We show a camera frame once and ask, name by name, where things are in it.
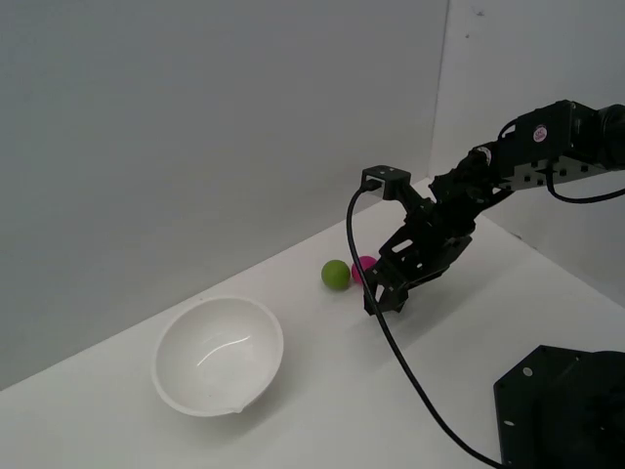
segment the green ball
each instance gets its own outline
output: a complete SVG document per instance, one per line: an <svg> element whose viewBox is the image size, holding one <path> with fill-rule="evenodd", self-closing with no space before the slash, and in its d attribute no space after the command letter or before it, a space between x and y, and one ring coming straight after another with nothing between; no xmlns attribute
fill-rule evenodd
<svg viewBox="0 0 625 469"><path fill-rule="evenodd" d="M323 283L333 290L345 290L350 285L352 273L343 261L329 261L321 269Z"/></svg>

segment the pink ball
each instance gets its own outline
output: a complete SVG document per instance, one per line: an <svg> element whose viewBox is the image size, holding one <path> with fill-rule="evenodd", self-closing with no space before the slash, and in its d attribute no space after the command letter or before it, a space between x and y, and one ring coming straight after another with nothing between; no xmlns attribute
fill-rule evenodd
<svg viewBox="0 0 625 469"><path fill-rule="evenodd" d="M360 259L360 264L362 264L362 269L365 271L369 269L370 267L374 266L376 262L378 262L378 260L375 257L371 257L371 256L362 256L359 259ZM352 277L354 278L354 281L358 285L362 285L362 279L358 275L358 271L355 269L355 264L352 264Z"/></svg>

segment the black cable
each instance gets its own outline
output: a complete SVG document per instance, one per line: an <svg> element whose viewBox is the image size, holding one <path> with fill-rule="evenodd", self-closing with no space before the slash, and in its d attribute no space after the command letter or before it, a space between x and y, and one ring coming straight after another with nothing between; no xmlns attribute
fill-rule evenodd
<svg viewBox="0 0 625 469"><path fill-rule="evenodd" d="M423 401L423 404L425 405L427 410L430 412L430 414L432 415L434 420L437 422L437 424L440 426L442 431L451 440L453 440L453 442L456 445L458 445L461 449L463 449L465 452L467 452L469 455L471 455L478 461L481 461L484 464L490 467L494 467L496 469L508 469L503 464L500 464L499 462L495 462L492 459L484 456L483 454L475 451L473 448L471 448L469 445L463 442L460 439L460 437L458 437L458 435L456 435L453 432L453 430L451 430L451 428L449 428L449 426L445 423L442 417L438 414L437 410L435 409L432 402L430 401L430 398L428 398L428 395L423 390L423 388L421 387L421 384L419 383L416 376L410 369L410 366L408 365L405 358L403 357L403 354L401 353L399 346L397 345L393 335L391 334L391 330L389 329L387 322L384 319L384 316L382 316L382 312L380 311L380 308L378 307L378 303L375 300L375 296L371 292L371 288L369 287L365 279L364 269L362 268L362 264L360 264L360 259L358 258L358 252L355 248L354 231L352 229L352 216L354 215L354 207L355 207L356 201L363 193L373 191L377 189L377 187L379 187L379 183L376 181L369 181L369 183L372 183L371 187L360 187L355 192L354 196L352 197L352 200L350 200L350 205L348 206L348 214L347 214L347 219L346 219L346 226L347 226L347 232L348 232L348 245L350 247L350 252L352 253L352 259L354 260L355 268L358 271L360 278L362 278L362 287L364 288L364 296L366 298L366 301L373 308L375 317L378 319L378 322L380 323L380 327L382 327L382 332L384 332L384 335L387 338L387 341L389 342L389 345L391 346L391 349L393 350L393 353L395 354L397 361L401 365L401 369L403 369L403 372L408 377L408 380L410 380L410 383L412 384L415 391L421 398L421 401Z"/></svg>
<svg viewBox="0 0 625 469"><path fill-rule="evenodd" d="M547 191L555 197L557 200L561 200L562 202L568 203L597 203L603 202L605 200L610 200L612 198L620 197L621 195L625 195L625 189L621 189L620 191L614 191L610 193L604 193L602 195L595 195L594 197L582 197L582 198L573 198L566 197L564 195L560 195L556 192L556 188L554 187L554 172L553 166L550 164L547 168L547 172L545 174L547 179Z"/></svg>
<svg viewBox="0 0 625 469"><path fill-rule="evenodd" d="M501 129L499 131L499 135L497 136L497 140L501 140L501 138L504 136L504 134L506 133L506 131L508 129L510 129L512 126L517 125L517 120L511 120L510 122L508 122L506 125L504 125L503 129Z"/></svg>

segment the white wall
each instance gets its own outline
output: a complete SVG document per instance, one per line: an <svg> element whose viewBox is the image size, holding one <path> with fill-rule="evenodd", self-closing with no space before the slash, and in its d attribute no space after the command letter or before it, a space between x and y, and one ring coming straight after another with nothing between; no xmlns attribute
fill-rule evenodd
<svg viewBox="0 0 625 469"><path fill-rule="evenodd" d="M430 175L495 140L509 120L554 101L625 104L625 3L452 0ZM574 196L625 187L610 174L559 187ZM625 198L590 206L518 192L487 216L625 305Z"/></svg>
<svg viewBox="0 0 625 469"><path fill-rule="evenodd" d="M445 14L3 2L0 389L337 222L362 168L424 176Z"/></svg>

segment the white table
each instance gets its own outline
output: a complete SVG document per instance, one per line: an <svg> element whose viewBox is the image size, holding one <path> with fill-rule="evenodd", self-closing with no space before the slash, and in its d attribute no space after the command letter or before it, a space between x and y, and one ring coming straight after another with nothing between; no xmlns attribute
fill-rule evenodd
<svg viewBox="0 0 625 469"><path fill-rule="evenodd" d="M375 254L402 215L388 202L358 214L361 254ZM344 224L3 391L0 467L483 467L424 409L362 310L361 290L323 287L332 258L350 258ZM282 367L241 414L179 414L149 378L155 340L181 309L225 294L274 311ZM442 416L497 459L492 385L502 374L540 344L625 351L622 308L484 218L460 260L389 322Z"/></svg>

